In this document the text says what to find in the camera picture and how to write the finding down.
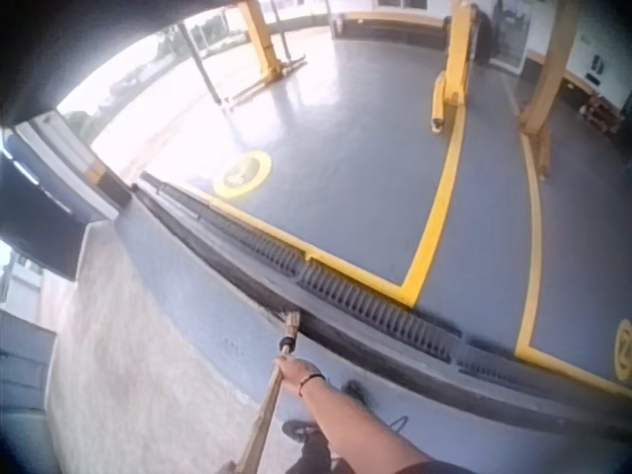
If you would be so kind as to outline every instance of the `shoe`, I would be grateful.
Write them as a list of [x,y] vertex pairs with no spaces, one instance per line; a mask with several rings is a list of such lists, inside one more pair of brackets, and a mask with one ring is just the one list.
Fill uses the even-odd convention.
[[280,428],[286,436],[300,443],[304,443],[309,435],[320,432],[316,423],[302,420],[290,420],[283,423]]

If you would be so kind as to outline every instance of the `yellow vehicle lift post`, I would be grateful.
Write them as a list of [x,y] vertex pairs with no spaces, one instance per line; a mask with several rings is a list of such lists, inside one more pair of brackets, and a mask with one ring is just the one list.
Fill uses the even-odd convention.
[[257,0],[245,0],[239,2],[237,6],[246,22],[250,41],[257,52],[262,79],[266,83],[273,82],[282,76],[283,66],[275,53],[275,46],[261,11],[261,5]]
[[452,0],[447,65],[434,82],[431,125],[435,133],[443,129],[445,105],[465,105],[472,20],[469,0]]
[[520,115],[520,126],[532,143],[535,168],[540,178],[546,177],[550,168],[551,139],[545,123],[566,72],[575,41],[578,10],[577,0],[558,0],[542,72],[531,101]]

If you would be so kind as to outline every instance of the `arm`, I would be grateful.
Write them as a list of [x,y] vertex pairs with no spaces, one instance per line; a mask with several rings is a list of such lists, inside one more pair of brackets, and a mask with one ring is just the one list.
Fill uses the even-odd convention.
[[[291,356],[280,357],[277,363],[283,373],[283,384],[294,393],[298,393],[304,377],[318,373],[314,365]],[[358,474],[396,473],[431,460],[322,378],[309,380],[301,394],[333,450]]]

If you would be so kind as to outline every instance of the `doorway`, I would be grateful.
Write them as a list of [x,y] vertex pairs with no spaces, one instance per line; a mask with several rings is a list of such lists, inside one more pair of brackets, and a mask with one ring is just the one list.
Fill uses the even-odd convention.
[[532,0],[497,0],[492,14],[495,51],[491,62],[519,74],[526,56]]

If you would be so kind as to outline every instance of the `hand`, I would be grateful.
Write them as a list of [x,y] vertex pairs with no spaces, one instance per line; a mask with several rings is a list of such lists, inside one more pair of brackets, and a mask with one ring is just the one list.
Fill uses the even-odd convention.
[[301,380],[312,373],[320,373],[313,363],[291,355],[280,355],[276,358],[276,365],[283,374],[283,386],[295,395],[298,395],[298,385]]

